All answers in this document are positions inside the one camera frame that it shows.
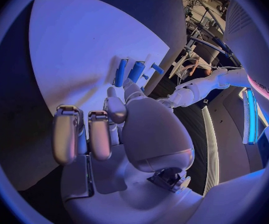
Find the person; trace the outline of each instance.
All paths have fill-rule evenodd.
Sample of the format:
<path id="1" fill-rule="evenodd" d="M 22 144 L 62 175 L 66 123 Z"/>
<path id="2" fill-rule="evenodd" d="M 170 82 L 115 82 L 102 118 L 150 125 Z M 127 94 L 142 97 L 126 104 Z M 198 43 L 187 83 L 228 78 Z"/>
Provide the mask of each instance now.
<path id="1" fill-rule="evenodd" d="M 190 52 L 190 59 L 192 60 L 187 60 L 180 71 L 183 74 L 182 80 L 185 80 L 185 82 L 196 78 L 207 77 L 212 73 L 211 66 L 204 60 L 200 62 L 200 56 L 195 52 Z"/>

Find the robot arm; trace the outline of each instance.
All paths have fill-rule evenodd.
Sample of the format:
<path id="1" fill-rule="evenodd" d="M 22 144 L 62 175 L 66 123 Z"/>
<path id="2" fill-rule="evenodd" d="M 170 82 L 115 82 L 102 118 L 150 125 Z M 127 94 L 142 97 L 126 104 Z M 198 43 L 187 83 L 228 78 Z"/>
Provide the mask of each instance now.
<path id="1" fill-rule="evenodd" d="M 217 69 L 205 78 L 198 78 L 176 87 L 172 95 L 166 99 L 159 99 L 164 105 L 176 108 L 186 107 L 205 98 L 214 89 L 226 89 L 230 85 L 250 87 L 247 73 L 244 69 L 228 71 L 225 68 Z"/>

